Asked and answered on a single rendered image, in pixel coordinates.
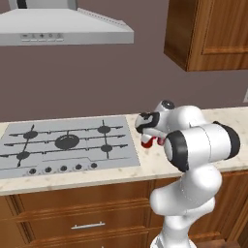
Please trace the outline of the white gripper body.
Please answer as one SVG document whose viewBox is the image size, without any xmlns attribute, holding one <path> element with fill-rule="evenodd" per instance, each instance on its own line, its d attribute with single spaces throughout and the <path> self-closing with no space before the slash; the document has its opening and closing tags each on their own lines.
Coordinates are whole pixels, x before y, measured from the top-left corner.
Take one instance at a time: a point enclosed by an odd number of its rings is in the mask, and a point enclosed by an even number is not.
<svg viewBox="0 0 248 248">
<path fill-rule="evenodd" d="M 152 138 L 158 138 L 160 141 L 164 141 L 168 132 L 167 128 L 145 128 L 142 131 L 141 141 L 149 142 Z"/>
</svg>

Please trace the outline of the red soda can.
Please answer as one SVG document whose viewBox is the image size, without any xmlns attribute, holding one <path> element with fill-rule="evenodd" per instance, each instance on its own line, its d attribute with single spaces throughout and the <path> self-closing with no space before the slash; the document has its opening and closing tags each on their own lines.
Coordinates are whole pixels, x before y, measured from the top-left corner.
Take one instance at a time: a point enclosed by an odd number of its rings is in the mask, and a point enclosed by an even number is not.
<svg viewBox="0 0 248 248">
<path fill-rule="evenodd" d="M 155 137 L 150 135 L 141 136 L 141 146 L 144 148 L 150 148 L 153 145 L 153 141 L 156 140 L 157 143 L 161 146 L 165 144 L 165 138 Z"/>
</svg>

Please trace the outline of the grey gas hob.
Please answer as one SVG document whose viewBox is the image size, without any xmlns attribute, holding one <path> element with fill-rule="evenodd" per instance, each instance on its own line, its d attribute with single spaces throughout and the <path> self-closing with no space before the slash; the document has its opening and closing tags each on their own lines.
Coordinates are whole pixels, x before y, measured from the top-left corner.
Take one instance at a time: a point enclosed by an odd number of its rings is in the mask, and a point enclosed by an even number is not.
<svg viewBox="0 0 248 248">
<path fill-rule="evenodd" d="M 96 163 L 98 168 L 91 169 Z M 123 116 L 11 123 L 0 137 L 0 179 L 140 164 Z M 60 171 L 67 166 L 67 171 Z M 45 168 L 51 167 L 50 173 Z M 31 169 L 37 173 L 29 175 Z"/>
</svg>

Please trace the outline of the plain wooden drawer front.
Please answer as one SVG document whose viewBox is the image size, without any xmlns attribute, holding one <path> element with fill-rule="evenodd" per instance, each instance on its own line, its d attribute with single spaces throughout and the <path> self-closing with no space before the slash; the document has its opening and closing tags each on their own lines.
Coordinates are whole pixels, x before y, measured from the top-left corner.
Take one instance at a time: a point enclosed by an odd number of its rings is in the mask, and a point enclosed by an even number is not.
<svg viewBox="0 0 248 248">
<path fill-rule="evenodd" d="M 148 181 L 98 185 L 10 196 L 17 212 L 148 197 Z"/>
</svg>

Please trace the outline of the brown wooden base cupboard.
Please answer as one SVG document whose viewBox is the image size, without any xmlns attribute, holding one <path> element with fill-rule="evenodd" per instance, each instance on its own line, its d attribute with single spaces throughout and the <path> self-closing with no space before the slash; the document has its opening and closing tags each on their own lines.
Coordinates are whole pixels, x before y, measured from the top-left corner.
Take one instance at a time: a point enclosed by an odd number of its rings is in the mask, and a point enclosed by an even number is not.
<svg viewBox="0 0 248 248">
<path fill-rule="evenodd" d="M 219 239 L 238 241 L 248 222 L 248 170 L 223 172 L 222 177 L 214 210 L 189 231 L 195 244 Z"/>
</svg>

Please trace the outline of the brown wooden cupboard door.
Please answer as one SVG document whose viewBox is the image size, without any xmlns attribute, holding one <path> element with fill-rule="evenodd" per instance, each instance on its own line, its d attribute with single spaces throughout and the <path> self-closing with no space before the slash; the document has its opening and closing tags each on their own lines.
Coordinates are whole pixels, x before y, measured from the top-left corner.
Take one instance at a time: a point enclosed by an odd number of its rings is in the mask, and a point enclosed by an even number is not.
<svg viewBox="0 0 248 248">
<path fill-rule="evenodd" d="M 188 71 L 248 69 L 248 0 L 199 0 Z"/>
</svg>

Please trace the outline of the low wooden drawer front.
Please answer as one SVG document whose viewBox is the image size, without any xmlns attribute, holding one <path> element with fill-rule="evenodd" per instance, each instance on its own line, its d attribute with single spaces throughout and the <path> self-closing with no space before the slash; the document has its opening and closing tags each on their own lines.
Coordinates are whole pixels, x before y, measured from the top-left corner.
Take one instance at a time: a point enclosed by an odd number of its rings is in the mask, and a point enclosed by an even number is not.
<svg viewBox="0 0 248 248">
<path fill-rule="evenodd" d="M 145 248 L 147 232 L 120 232 L 116 235 L 96 236 L 63 243 L 32 244 L 30 248 Z"/>
</svg>

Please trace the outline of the grey range hood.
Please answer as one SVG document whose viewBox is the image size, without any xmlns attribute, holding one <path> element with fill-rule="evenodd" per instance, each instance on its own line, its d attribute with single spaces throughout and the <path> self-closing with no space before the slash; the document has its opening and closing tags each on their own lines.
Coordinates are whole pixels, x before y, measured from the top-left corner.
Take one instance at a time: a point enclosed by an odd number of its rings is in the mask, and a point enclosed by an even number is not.
<svg viewBox="0 0 248 248">
<path fill-rule="evenodd" d="M 0 46 L 132 44 L 124 21 L 78 7 L 78 0 L 8 0 L 0 14 Z"/>
</svg>

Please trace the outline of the brown wooden wall cupboard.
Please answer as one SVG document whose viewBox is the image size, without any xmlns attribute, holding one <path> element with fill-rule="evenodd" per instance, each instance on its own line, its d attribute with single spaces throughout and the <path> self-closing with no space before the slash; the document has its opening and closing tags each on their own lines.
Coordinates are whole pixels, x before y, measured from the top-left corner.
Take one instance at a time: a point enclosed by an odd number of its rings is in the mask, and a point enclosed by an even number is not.
<svg viewBox="0 0 248 248">
<path fill-rule="evenodd" d="M 186 72 L 199 0 L 170 0 L 164 53 Z"/>
</svg>

